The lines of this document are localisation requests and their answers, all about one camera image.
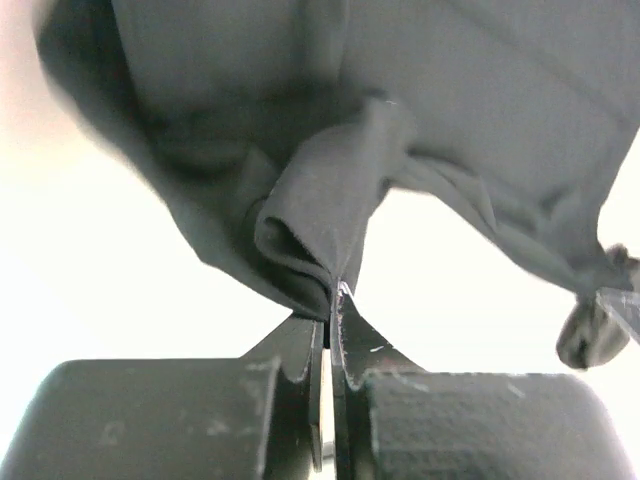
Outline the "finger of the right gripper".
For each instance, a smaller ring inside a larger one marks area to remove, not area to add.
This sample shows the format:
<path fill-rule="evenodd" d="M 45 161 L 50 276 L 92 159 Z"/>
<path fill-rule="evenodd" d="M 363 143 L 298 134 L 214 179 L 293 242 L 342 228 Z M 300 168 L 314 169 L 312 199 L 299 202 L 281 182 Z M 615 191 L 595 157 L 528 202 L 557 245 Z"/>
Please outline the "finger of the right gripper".
<path fill-rule="evenodd" d="M 596 302 L 637 344 L 640 343 L 638 292 L 602 288 L 596 294 Z"/>

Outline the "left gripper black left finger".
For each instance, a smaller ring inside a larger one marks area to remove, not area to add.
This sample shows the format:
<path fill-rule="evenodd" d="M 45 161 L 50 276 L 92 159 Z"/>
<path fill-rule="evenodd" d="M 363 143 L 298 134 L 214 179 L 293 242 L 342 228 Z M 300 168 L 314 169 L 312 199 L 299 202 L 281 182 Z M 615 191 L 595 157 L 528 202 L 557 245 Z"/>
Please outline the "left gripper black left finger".
<path fill-rule="evenodd" d="M 15 480 L 305 479 L 322 463 L 322 323 L 290 317 L 232 359 L 68 361 L 1 465 Z"/>

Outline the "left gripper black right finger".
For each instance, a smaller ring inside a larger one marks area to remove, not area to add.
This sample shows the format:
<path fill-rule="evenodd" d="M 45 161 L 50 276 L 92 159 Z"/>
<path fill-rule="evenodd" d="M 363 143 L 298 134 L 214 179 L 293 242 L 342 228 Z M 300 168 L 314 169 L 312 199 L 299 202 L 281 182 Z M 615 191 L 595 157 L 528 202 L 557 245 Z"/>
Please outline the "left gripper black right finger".
<path fill-rule="evenodd" d="M 330 323 L 340 479 L 631 479 L 606 409 L 566 374 L 435 373 L 358 312 L 347 284 Z"/>

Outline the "black t-shirt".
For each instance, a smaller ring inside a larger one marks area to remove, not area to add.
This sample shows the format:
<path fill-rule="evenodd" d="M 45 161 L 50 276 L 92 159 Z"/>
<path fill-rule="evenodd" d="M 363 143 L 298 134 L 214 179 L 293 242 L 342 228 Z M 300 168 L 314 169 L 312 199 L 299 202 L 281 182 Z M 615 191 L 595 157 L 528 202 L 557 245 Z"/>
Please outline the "black t-shirt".
<path fill-rule="evenodd" d="M 635 1 L 54 1 L 35 36 L 197 256 L 304 317 L 393 187 L 583 298 L 631 286 L 597 225 L 639 128 Z"/>

